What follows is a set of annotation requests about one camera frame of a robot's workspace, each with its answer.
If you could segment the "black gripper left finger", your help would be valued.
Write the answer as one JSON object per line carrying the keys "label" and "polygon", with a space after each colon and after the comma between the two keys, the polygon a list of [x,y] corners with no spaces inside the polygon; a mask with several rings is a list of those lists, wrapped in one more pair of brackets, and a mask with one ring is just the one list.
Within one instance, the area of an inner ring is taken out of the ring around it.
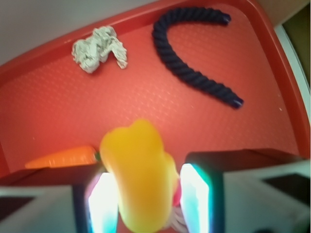
{"label": "black gripper left finger", "polygon": [[114,233],[114,177],[100,165],[24,169],[0,180],[3,233]]}

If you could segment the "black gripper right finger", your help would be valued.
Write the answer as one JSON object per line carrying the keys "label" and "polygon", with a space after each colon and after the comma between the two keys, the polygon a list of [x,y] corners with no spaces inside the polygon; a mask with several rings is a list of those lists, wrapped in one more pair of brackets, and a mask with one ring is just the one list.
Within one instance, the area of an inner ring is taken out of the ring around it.
{"label": "black gripper right finger", "polygon": [[191,152],[180,170],[191,233],[308,233],[311,162],[276,149]]}

